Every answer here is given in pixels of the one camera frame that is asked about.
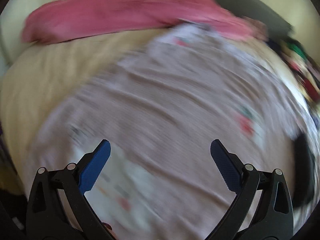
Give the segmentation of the hand with red nails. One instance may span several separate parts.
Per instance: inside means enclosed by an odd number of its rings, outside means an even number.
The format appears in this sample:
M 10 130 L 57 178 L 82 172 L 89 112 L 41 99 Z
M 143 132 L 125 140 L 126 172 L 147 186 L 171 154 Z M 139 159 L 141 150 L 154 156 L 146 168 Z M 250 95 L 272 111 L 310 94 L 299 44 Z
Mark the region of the hand with red nails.
M 103 225 L 105 228 L 107 228 L 107 230 L 109 231 L 109 233 L 113 236 L 114 239 L 117 239 L 116 234 L 114 233 L 114 231 L 112 230 L 112 227 L 110 226 L 110 224 L 104 223 Z

